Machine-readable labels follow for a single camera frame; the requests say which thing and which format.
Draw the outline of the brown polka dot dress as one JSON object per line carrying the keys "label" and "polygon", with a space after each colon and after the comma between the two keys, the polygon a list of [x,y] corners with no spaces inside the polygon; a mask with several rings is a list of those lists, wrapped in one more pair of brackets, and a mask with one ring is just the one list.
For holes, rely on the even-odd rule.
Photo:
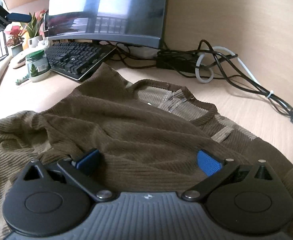
{"label": "brown polka dot dress", "polygon": [[[130,83],[103,65],[52,108],[0,120],[0,239],[10,232],[4,198],[30,160],[79,160],[94,148],[105,161],[99,180],[117,191],[186,190],[206,177],[196,164],[204,149],[241,164],[267,160],[293,198],[293,165],[214,104],[170,83]],[[289,233],[293,237],[293,221]]]}

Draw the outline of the potted red leaf plant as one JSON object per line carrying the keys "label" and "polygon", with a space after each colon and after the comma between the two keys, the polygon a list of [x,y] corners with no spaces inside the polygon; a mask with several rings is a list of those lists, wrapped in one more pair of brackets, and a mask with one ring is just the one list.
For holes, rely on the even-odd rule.
{"label": "potted red leaf plant", "polygon": [[12,57],[15,57],[23,51],[23,35],[26,31],[20,25],[10,24],[5,28],[4,32],[8,36],[6,47],[10,48]]}

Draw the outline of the green lidded glass jar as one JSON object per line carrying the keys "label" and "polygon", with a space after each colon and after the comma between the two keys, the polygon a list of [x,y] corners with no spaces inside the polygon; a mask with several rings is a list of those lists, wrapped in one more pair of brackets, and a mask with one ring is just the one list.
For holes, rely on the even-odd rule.
{"label": "green lidded glass jar", "polygon": [[32,82],[40,82],[46,79],[51,70],[46,51],[43,49],[26,55],[26,66],[28,68],[28,77]]}

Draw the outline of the black mechanical keyboard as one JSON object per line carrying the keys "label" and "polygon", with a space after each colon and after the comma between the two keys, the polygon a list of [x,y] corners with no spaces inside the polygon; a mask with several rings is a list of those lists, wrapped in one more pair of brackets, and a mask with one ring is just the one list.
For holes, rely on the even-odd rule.
{"label": "black mechanical keyboard", "polygon": [[115,52],[109,44],[92,42],[56,43],[46,50],[51,70],[73,81],[83,82]]}

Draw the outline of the black power adapter brick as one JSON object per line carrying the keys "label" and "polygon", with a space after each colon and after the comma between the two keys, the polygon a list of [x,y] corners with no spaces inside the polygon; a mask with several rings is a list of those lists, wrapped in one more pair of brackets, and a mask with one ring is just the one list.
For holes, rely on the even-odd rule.
{"label": "black power adapter brick", "polygon": [[195,62],[182,57],[158,57],[156,67],[161,69],[178,70],[180,72],[195,73]]}

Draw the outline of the black curved monitor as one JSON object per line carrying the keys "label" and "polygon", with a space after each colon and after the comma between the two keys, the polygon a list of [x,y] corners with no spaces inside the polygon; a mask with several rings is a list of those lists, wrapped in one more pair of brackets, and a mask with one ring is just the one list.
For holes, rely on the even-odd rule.
{"label": "black curved monitor", "polygon": [[167,0],[49,0],[50,40],[99,40],[159,48]]}

